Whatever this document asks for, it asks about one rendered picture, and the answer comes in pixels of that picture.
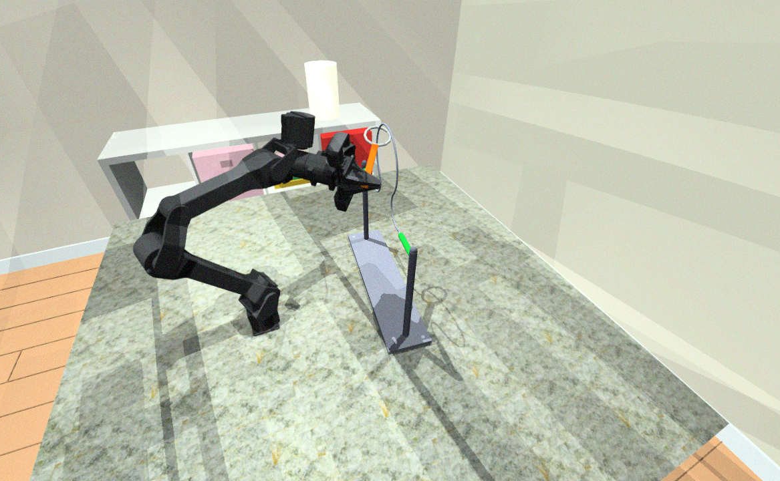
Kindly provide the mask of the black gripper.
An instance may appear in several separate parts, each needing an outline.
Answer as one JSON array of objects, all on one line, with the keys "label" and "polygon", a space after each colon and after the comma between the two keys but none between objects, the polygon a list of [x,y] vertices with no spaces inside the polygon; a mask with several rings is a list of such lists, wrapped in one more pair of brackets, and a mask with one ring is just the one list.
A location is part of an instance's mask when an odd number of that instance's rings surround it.
[{"label": "black gripper", "polygon": [[[328,156],[323,156],[322,150],[318,150],[317,154],[308,156],[304,168],[304,176],[313,186],[326,184],[332,191],[337,186],[334,203],[340,211],[347,211],[354,194],[381,188],[381,180],[360,168],[355,156],[344,156],[343,148],[349,145],[349,134],[335,133],[326,148]],[[360,185],[368,188],[360,188]]]}]

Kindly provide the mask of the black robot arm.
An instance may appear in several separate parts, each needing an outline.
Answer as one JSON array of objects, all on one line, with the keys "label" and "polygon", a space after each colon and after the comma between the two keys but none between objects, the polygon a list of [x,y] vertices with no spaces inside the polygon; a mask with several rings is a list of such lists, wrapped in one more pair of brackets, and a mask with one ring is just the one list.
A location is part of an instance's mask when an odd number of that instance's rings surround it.
[{"label": "black robot arm", "polygon": [[[240,293],[238,301],[247,309],[253,336],[278,331],[279,285],[264,272],[243,274],[191,255],[184,249],[187,228],[194,217],[246,191],[287,184],[293,176],[306,179],[304,168],[312,153],[304,150],[313,147],[314,128],[315,115],[281,114],[280,140],[273,138],[220,176],[163,198],[133,244],[134,255],[146,273],[166,280],[189,278]],[[275,154],[275,150],[284,156]]]}]

